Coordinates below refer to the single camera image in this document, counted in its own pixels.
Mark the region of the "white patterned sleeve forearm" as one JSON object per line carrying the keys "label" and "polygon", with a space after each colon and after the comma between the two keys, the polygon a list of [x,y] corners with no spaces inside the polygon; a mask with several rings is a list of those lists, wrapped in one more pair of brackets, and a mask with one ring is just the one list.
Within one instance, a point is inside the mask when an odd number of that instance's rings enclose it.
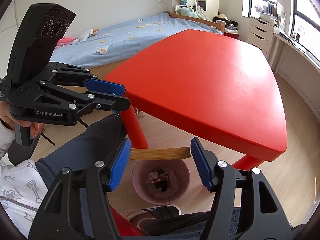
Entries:
{"label": "white patterned sleeve forearm", "polygon": [[47,191],[34,161],[12,166],[1,160],[1,207],[26,238]]}

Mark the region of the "person's left hand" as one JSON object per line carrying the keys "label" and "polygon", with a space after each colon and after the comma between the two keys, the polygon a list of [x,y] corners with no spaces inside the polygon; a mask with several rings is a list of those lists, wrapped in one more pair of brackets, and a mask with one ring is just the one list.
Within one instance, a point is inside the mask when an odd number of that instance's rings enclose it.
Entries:
{"label": "person's left hand", "polygon": [[16,120],[12,117],[8,104],[3,101],[1,101],[0,116],[1,120],[4,122],[4,125],[11,130],[15,129],[16,124],[22,127],[30,128],[30,135],[32,138],[40,135],[45,127],[45,124],[43,123]]}

